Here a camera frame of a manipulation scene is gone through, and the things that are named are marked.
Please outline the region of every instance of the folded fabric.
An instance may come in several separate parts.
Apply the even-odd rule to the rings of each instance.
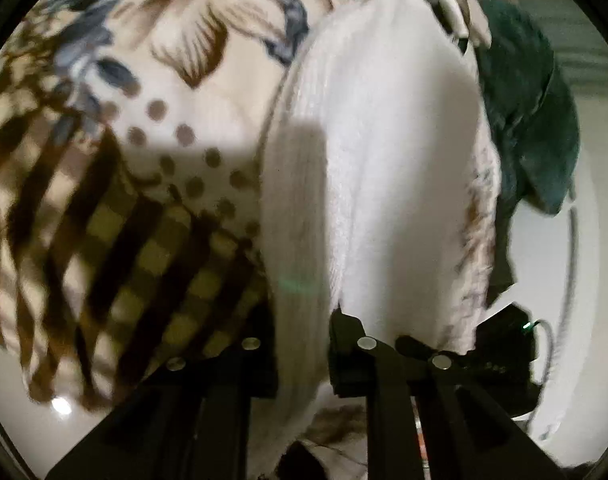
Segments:
[[[491,304],[514,283],[508,246],[515,208],[528,196],[543,212],[559,212],[577,161],[579,127],[553,49],[530,16],[504,0],[481,5],[493,44],[477,50],[480,85],[502,168]]]
[[[30,396],[119,402],[267,300],[260,131],[351,0],[42,0],[0,52],[0,345]]]
[[[263,153],[280,382],[254,406],[251,472],[279,457],[265,443],[284,450],[315,412],[339,304],[390,344],[410,334],[471,348],[482,303],[463,303],[458,272],[482,116],[476,80],[424,0],[347,4],[303,44]]]

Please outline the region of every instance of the green cloth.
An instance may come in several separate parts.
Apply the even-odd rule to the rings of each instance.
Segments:
[[[515,208],[529,197],[543,212],[559,212],[577,161],[579,128],[553,49],[530,16],[504,0],[481,6],[493,43],[476,51],[479,80],[502,168],[486,297],[491,304],[514,283],[508,246]]]

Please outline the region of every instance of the silver rivet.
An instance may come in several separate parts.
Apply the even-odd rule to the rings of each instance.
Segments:
[[[186,361],[183,357],[171,357],[166,361],[166,368],[172,372],[178,372],[179,370],[183,370],[186,366]]]
[[[242,341],[244,350],[257,350],[261,346],[261,341],[256,337],[247,337]]]
[[[450,365],[452,365],[453,361],[446,355],[436,355],[433,359],[433,366],[439,368],[440,370],[448,370]]]
[[[372,337],[360,337],[357,339],[357,346],[362,350],[372,350],[377,346],[377,341]]]

